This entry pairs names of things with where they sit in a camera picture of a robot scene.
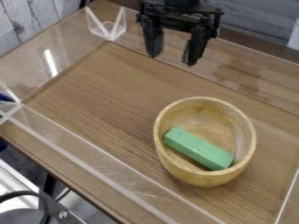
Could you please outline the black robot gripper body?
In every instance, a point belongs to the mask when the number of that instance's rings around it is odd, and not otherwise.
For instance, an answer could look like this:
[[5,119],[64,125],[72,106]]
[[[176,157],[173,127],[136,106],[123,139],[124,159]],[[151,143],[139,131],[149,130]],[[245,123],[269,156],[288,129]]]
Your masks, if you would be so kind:
[[137,0],[136,21],[149,31],[163,28],[191,32],[197,25],[209,38],[216,38],[223,9],[201,3],[201,0]]

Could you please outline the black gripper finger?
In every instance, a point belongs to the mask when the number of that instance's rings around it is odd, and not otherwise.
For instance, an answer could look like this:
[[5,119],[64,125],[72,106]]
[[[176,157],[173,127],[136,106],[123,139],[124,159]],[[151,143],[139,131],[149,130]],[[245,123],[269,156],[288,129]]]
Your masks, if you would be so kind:
[[184,47],[181,62],[188,66],[193,66],[197,63],[199,58],[204,53],[205,46],[209,40],[209,32],[201,25],[196,25],[191,29],[191,39],[187,41]]
[[141,18],[143,32],[144,32],[144,45],[148,55],[155,58],[164,49],[164,31],[160,23],[143,16]]

